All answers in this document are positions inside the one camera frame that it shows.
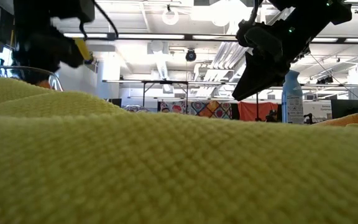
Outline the blue spray bottle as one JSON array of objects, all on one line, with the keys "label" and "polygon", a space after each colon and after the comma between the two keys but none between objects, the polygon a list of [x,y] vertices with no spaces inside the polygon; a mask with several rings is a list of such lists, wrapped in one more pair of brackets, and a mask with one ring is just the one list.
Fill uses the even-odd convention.
[{"label": "blue spray bottle", "polygon": [[285,75],[282,89],[282,121],[303,124],[303,91],[298,82],[299,72],[290,70]]}]

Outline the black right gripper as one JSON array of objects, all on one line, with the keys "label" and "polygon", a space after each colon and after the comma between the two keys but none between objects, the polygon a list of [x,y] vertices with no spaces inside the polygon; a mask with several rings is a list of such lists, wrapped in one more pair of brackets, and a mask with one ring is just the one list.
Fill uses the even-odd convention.
[{"label": "black right gripper", "polygon": [[232,97],[242,101],[271,86],[281,85],[290,69],[287,42],[291,38],[291,19],[279,19],[273,24],[252,20],[241,21],[236,34],[246,52],[246,68]]}]

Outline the clear plastic basket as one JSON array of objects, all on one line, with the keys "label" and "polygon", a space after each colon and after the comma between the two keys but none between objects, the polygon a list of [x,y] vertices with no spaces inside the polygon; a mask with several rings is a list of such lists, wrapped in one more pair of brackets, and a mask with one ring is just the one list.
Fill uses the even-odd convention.
[{"label": "clear plastic basket", "polygon": [[21,77],[19,76],[19,73],[23,76],[26,72],[35,75],[48,75],[48,84],[50,85],[50,88],[57,91],[63,91],[58,75],[48,70],[25,66],[0,65],[0,78],[15,78],[20,80]]}]

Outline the black monitor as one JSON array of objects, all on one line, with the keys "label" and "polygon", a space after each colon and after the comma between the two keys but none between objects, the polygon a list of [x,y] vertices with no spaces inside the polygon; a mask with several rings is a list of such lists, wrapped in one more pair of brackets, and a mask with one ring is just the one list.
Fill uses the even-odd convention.
[{"label": "black monitor", "polygon": [[331,100],[333,119],[358,113],[358,100]]}]

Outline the colourful patterned quilt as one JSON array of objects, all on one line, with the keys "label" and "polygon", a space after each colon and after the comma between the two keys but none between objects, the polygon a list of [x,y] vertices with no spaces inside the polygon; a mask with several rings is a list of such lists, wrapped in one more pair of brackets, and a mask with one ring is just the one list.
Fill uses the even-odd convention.
[{"label": "colourful patterned quilt", "polygon": [[159,101],[158,111],[162,113],[178,113],[207,118],[232,119],[230,103],[218,101]]}]

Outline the orange hanging cloth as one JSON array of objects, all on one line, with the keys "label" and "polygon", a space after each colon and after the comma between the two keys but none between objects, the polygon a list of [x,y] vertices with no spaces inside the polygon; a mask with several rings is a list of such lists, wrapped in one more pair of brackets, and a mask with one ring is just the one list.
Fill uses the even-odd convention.
[{"label": "orange hanging cloth", "polygon": [[276,103],[245,103],[238,104],[239,119],[242,121],[256,121],[257,117],[261,121],[266,120],[271,110],[277,110],[278,104]]}]

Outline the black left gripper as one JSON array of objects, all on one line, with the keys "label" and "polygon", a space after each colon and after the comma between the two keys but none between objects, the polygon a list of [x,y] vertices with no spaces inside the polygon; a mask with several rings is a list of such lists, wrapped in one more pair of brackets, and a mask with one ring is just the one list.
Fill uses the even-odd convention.
[{"label": "black left gripper", "polygon": [[64,36],[56,27],[35,29],[18,28],[12,64],[56,72],[63,62],[77,68],[93,56],[82,38]]}]

